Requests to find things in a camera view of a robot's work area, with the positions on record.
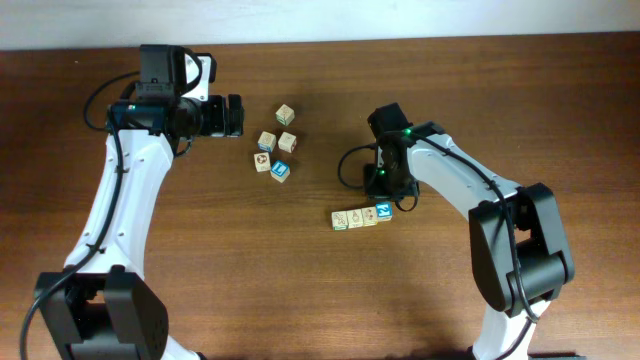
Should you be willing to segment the blue letter block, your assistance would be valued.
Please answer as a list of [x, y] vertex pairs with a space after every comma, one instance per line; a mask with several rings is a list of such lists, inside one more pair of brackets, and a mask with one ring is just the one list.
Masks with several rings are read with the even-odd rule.
[[393, 204], [391, 202], [380, 202], [375, 205], [378, 222], [390, 221], [393, 218]]

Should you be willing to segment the yellow-edged picture block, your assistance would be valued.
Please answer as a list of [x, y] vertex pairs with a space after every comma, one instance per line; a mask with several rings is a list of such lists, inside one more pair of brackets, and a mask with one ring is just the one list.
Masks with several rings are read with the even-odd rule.
[[375, 206], [361, 209], [364, 226], [375, 226], [378, 223], [377, 209]]

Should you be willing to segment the blue D block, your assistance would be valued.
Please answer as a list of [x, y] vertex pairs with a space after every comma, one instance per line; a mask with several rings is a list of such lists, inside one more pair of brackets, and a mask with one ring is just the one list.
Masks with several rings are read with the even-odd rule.
[[351, 209], [346, 212], [349, 228], [359, 228], [364, 226], [363, 212], [361, 209]]

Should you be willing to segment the green V block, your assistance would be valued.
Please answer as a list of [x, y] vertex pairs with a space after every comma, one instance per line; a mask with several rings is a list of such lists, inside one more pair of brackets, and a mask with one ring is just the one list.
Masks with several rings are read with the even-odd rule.
[[331, 213], [332, 228], [335, 231], [345, 230], [349, 228], [349, 222], [346, 211], [336, 211]]

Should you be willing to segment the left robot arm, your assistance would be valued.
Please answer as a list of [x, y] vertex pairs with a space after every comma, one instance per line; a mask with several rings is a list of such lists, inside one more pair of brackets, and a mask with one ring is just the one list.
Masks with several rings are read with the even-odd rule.
[[106, 110], [106, 157], [84, 230], [60, 272], [43, 272], [19, 335], [40, 314], [63, 359], [200, 359], [169, 334], [144, 281], [145, 247], [163, 180], [198, 137], [237, 138], [238, 94], [212, 95], [217, 62], [177, 45], [143, 45], [140, 68]]

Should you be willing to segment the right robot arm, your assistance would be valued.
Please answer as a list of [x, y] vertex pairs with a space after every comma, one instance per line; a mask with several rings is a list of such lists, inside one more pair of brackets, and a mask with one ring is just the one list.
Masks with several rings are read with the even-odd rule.
[[552, 190], [490, 171], [438, 124], [410, 123], [396, 103], [375, 109], [367, 123], [376, 152], [364, 170], [370, 198], [400, 203], [425, 184], [468, 222], [472, 274], [487, 304], [471, 357], [529, 358], [539, 318], [575, 276]]

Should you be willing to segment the pretzel picture block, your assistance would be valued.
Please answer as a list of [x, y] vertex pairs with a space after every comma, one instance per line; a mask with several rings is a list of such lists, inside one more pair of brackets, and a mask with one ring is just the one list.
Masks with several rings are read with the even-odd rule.
[[262, 151], [271, 153], [277, 145], [277, 136], [270, 132], [263, 131], [257, 144]]

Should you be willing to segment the soccer ball block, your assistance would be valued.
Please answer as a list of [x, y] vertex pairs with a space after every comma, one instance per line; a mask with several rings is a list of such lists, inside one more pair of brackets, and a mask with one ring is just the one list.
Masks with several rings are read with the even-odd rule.
[[257, 172], [269, 172], [271, 170], [270, 153], [256, 153], [254, 155], [254, 164]]

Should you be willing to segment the green-edged picture block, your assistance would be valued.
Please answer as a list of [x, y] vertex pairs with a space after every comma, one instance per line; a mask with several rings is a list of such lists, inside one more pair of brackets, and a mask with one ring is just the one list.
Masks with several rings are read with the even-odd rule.
[[276, 120], [288, 126], [295, 119], [295, 111], [286, 104], [282, 104], [275, 113]]

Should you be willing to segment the green N block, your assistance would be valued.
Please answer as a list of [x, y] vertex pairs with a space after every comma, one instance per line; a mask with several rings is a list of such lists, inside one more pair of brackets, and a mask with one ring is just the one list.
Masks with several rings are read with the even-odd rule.
[[297, 145], [297, 137], [291, 133], [283, 132], [278, 140], [280, 150], [292, 153]]

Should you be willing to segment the blue L block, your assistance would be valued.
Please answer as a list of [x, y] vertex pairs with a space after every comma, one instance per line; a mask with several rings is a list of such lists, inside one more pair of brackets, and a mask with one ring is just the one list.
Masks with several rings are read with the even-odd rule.
[[270, 174], [278, 182], [284, 183], [291, 173], [290, 166], [277, 160], [271, 167]]

